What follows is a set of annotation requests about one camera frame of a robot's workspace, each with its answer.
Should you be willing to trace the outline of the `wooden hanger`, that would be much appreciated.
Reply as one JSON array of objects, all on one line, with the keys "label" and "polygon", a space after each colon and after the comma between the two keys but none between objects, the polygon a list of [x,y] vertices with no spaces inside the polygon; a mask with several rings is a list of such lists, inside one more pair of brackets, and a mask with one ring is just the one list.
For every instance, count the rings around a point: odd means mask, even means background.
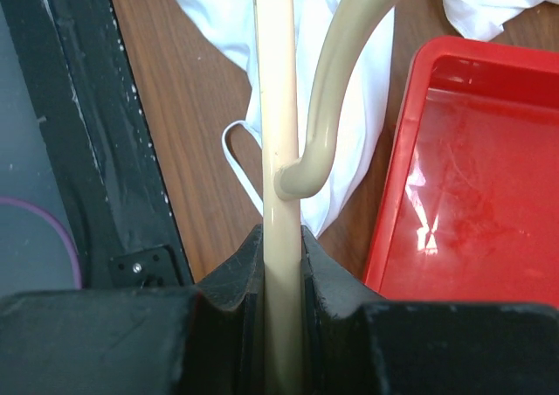
[{"label": "wooden hanger", "polygon": [[300,201],[326,182],[343,99],[363,47],[399,0],[341,0],[314,75],[307,135],[298,138],[293,0],[253,0],[262,116],[265,388],[304,389]]}]

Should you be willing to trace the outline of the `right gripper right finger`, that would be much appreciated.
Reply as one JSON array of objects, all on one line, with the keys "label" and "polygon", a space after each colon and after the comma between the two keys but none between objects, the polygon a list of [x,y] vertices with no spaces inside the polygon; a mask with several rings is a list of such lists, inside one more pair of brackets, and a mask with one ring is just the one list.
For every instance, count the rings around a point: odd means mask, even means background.
[{"label": "right gripper right finger", "polygon": [[301,232],[307,394],[555,394],[558,312],[391,301]]}]

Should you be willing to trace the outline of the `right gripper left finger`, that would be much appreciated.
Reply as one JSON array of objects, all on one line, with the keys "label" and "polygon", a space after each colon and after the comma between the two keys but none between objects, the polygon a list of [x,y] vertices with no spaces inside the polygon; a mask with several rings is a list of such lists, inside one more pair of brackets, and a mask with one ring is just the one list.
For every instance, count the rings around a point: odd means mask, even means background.
[{"label": "right gripper left finger", "polygon": [[261,394],[263,229],[197,284],[1,300],[4,394]]}]

